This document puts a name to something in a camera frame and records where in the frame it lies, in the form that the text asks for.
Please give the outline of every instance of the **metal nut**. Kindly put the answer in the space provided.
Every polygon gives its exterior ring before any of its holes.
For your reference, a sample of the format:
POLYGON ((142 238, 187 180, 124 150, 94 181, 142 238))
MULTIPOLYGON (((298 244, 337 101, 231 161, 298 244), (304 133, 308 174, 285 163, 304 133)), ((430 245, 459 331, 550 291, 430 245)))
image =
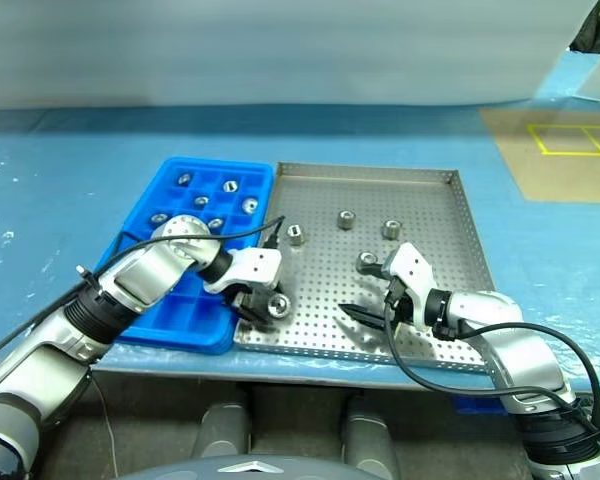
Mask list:
POLYGON ((258 208, 258 200, 255 198, 249 197, 242 202, 242 211, 247 215, 253 215, 253 212, 258 208))
POLYGON ((351 230, 356 221, 356 214, 351 210, 342 210, 338 213, 338 228, 342 230, 351 230))
POLYGON ((193 206, 198 210, 203 209, 207 203, 209 203, 209 197, 196 197, 193 200, 193 206))
POLYGON ((298 224, 289 225, 289 228, 287 228, 287 237, 289 238, 289 243, 294 247, 299 247, 307 241, 307 236, 298 224))
POLYGON ((363 267, 378 263, 378 256, 373 252, 360 252, 356 258, 356 271, 360 273, 363 267))
POLYGON ((169 215, 166 213, 156 213, 151 215, 151 218, 149 219, 149 221, 154 225, 162 225, 167 220, 169 220, 169 215))
POLYGON ((224 225, 224 220, 221 218, 213 218, 209 220, 209 223, 207 223, 209 230, 218 230, 222 227, 222 225, 224 225))
POLYGON ((183 173, 178 177, 178 181, 176 183, 181 187, 186 187, 187 185, 189 185, 189 183, 191 183, 192 178, 193 175, 191 175, 190 173, 183 173))
POLYGON ((400 236, 401 228, 402 223, 398 220, 387 220, 382 224, 382 236, 387 240, 396 240, 400 236))
POLYGON ((273 318, 284 318, 291 311, 291 301, 289 297, 281 293, 271 295, 267 302, 267 311, 273 318))
POLYGON ((236 182, 235 180, 226 181, 226 182, 224 182, 224 185, 222 185, 222 189, 225 192, 229 192, 229 193, 237 192, 238 191, 238 182, 236 182))

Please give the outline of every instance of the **perforated metal tray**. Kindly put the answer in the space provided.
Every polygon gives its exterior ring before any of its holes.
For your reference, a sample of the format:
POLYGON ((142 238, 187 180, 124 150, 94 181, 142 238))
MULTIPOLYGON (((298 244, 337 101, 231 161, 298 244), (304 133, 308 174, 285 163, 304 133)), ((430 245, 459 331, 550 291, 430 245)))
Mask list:
MULTIPOLYGON (((355 270, 359 252, 380 261, 400 242, 412 242, 433 265, 441 288, 491 290, 493 282, 457 171, 357 168, 282 163, 267 215, 286 215, 307 236, 301 247, 283 236, 281 285, 293 311, 271 333, 240 321, 235 342, 247 349, 374 362, 393 361, 383 333, 349 319, 339 303, 381 313, 387 282, 355 270), (356 213, 352 230, 338 229, 341 210, 356 213), (382 238, 386 219, 402 222, 400 238, 382 238)), ((482 370, 475 350, 463 342, 439 342, 402 325, 398 345, 412 362, 482 370)))

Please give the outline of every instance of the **wire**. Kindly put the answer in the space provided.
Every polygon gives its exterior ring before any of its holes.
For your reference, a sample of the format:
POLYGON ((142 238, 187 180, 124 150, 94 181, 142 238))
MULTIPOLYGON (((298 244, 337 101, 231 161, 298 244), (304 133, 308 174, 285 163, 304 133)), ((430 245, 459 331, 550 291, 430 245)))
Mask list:
POLYGON ((589 377, 589 383, 591 384, 591 392, 593 395, 593 406, 591 408, 591 422, 594 425, 598 425, 598 421, 600 420, 600 379, 598 378, 598 374, 596 373, 596 370, 593 367, 591 360, 589 360, 589 357, 587 357, 587 354, 584 352, 584 350, 582 350, 580 345, 578 345, 575 341, 566 336, 564 333, 554 330, 553 328, 545 327, 544 325, 536 325, 534 323, 508 322, 478 328, 471 332, 460 334, 456 338, 458 340, 464 340, 467 338, 475 337, 477 335, 494 332, 496 330, 503 330, 506 328, 534 330, 536 332, 545 333, 554 338, 557 338, 561 342, 565 343, 571 350, 573 350, 573 353, 575 353, 580 359, 580 362, 582 362, 582 365, 584 366, 584 369, 587 372, 587 376, 589 377))
POLYGON ((445 385, 439 385, 437 383, 431 382, 424 377, 421 377, 416 372, 414 372, 409 365, 400 357, 398 353, 398 349, 396 347, 395 339, 393 338, 393 329, 391 328, 391 306, 389 304, 385 304, 384 307, 384 330, 387 335, 387 341, 389 342, 389 349, 391 350, 391 354, 393 355, 396 364, 400 369, 409 377, 411 380, 416 382, 417 384, 428 388, 429 390, 433 390, 436 392, 446 393, 449 395, 458 395, 462 397, 481 397, 481 398, 498 398, 506 395, 525 395, 525 394, 536 394, 536 395, 544 395, 545 397, 549 397, 551 400, 556 402, 562 408, 568 411, 574 411, 574 407, 571 406, 567 401, 563 400, 556 393, 542 387, 536 386, 524 386, 524 387, 509 387, 509 388, 492 388, 492 389, 470 389, 470 388, 456 388, 456 387, 447 387, 445 385))
MULTIPOLYGON (((158 237, 158 238, 151 238, 149 240, 143 240, 141 242, 135 243, 135 244, 125 248, 124 250, 122 250, 122 251, 116 253, 115 255, 111 256, 110 258, 108 258, 107 261, 104 263, 104 265, 102 265, 95 272, 93 272, 93 276, 97 279, 100 275, 102 275, 105 271, 107 271, 109 268, 111 268, 112 265, 114 265, 116 262, 118 262, 122 257, 127 255, 128 253, 131 253, 135 250, 140 250, 141 248, 145 248, 145 247, 147 247, 149 245, 153 245, 155 243, 169 242, 171 240, 218 240, 220 242, 223 242, 225 240, 233 240, 235 238, 248 237, 249 235, 253 235, 255 233, 262 232, 263 230, 267 230, 267 229, 273 227, 274 225, 276 226, 274 235, 277 235, 277 232, 280 230, 280 227, 282 226, 282 222, 284 222, 284 219, 285 219, 285 216, 281 215, 281 216, 274 218, 273 220, 265 223, 264 225, 252 228, 251 230, 246 230, 244 232, 238 232, 238 233, 229 233, 226 235, 174 235, 174 236, 170 236, 170 237, 158 237)), ((32 325, 37 325, 42 320, 44 320, 46 317, 48 317, 51 313, 53 313, 55 310, 57 310, 58 308, 62 307, 65 304, 67 304, 71 300, 73 300, 75 298, 75 296, 78 294, 78 292, 80 291, 80 289, 83 288, 85 284, 86 284, 86 282, 82 281, 82 282, 74 285, 70 290, 68 290, 66 293, 64 293, 62 296, 60 296, 54 302, 52 302, 47 307, 43 308, 38 313, 36 313, 33 317, 31 317, 31 319, 18 325, 13 331, 11 331, 8 335, 6 335, 5 337, 3 337, 0 340, 0 350, 2 350, 9 343, 11 343, 18 335, 20 335, 22 332, 24 332, 27 328, 31 327, 32 325)))
POLYGON ((102 392, 102 388, 100 388, 100 384, 96 380, 95 377, 91 377, 91 381, 93 382, 93 386, 98 392, 98 396, 100 397, 100 403, 102 403, 102 413, 104 413, 104 423, 107 426, 107 431, 109 432, 109 440, 111 441, 111 463, 113 464, 113 475, 115 478, 118 478, 120 474, 118 473, 118 459, 116 457, 116 438, 113 435, 113 428, 111 427, 111 420, 109 419, 109 409, 107 408, 107 402, 104 399, 104 393, 102 392))

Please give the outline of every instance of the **blue tray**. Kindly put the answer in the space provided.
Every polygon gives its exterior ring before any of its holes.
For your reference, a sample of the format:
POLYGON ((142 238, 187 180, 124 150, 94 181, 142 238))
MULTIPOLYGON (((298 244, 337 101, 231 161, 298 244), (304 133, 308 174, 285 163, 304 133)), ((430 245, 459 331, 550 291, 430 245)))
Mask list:
MULTIPOLYGON (((114 252, 151 236, 156 228, 152 215, 165 213, 169 217, 182 213, 194 215, 207 223, 222 218, 224 225, 212 233, 234 233, 257 227, 264 221, 269 194, 273 186, 273 170, 257 163, 225 162, 197 158, 175 157, 162 165, 144 194, 131 210, 122 230, 100 259, 100 264, 114 252), (178 179, 189 173, 188 185, 178 185, 178 179), (223 191, 228 180, 238 182, 233 193, 223 191), (193 200, 209 197, 209 203, 198 209, 193 200), (253 197, 258 206, 252 215, 242 211, 242 202, 253 197)), ((225 249, 255 246, 259 235, 234 239, 225 249)), ((202 280, 195 273, 186 273, 169 295, 139 317, 118 339, 160 347, 221 354, 233 344, 235 315, 222 303, 221 295, 209 295, 202 289, 202 280)))

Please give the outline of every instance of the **blue table surface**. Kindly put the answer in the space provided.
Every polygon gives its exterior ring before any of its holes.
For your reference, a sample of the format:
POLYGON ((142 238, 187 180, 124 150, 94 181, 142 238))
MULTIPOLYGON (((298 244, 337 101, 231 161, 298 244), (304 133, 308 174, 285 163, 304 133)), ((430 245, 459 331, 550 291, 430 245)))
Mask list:
MULTIPOLYGON (((530 101, 509 108, 600 111, 570 98, 598 56, 566 54, 530 101)), ((600 204, 524 200, 477 107, 236 106, 0 112, 0 338, 94 266, 168 157, 458 169, 497 288, 527 321, 576 339, 600 373, 600 204)), ((588 383, 552 342, 575 388, 588 383)), ((411 387, 393 365, 232 349, 210 357, 116 345, 106 369, 411 387)), ((424 369, 487 386, 480 374, 424 369)))

